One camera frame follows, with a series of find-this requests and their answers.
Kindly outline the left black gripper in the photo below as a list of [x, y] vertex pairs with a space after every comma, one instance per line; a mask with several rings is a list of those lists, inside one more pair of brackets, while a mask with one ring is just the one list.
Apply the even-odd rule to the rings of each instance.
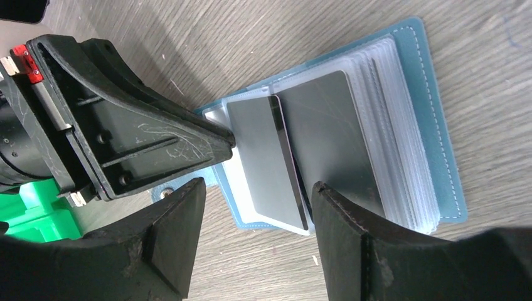
[[1, 192], [110, 201], [228, 160], [235, 138], [146, 86], [114, 45], [45, 34], [1, 58]]

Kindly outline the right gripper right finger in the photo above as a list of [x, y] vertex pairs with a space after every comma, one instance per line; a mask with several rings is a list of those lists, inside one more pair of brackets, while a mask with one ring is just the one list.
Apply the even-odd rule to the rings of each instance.
[[448, 241], [399, 226], [324, 182], [311, 206], [329, 300], [530, 300], [531, 229]]

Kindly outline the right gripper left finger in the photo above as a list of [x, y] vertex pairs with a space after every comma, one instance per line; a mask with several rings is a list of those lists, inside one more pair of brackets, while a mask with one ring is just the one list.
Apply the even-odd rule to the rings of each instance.
[[206, 201], [194, 178], [77, 240], [1, 237], [2, 300], [184, 300]]

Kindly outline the dark grey credit card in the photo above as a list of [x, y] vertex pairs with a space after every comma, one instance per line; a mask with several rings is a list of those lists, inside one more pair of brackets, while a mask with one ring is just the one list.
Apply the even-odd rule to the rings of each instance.
[[307, 195], [316, 182], [325, 182], [351, 202], [383, 216], [345, 72], [314, 78], [277, 96]]

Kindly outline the grey card left sleeve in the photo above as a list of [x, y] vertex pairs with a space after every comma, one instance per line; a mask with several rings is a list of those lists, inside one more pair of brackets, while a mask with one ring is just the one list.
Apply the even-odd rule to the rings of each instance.
[[297, 178], [284, 114], [277, 96], [228, 102], [235, 156], [226, 174], [245, 221], [259, 221], [300, 235], [310, 226]]

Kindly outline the green plastic bin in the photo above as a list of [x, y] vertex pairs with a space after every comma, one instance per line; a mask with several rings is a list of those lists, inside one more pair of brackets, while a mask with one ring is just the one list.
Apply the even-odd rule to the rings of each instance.
[[58, 194], [53, 179], [23, 184], [17, 194], [2, 194], [1, 221], [9, 225], [6, 234], [37, 243], [81, 238], [69, 203]]

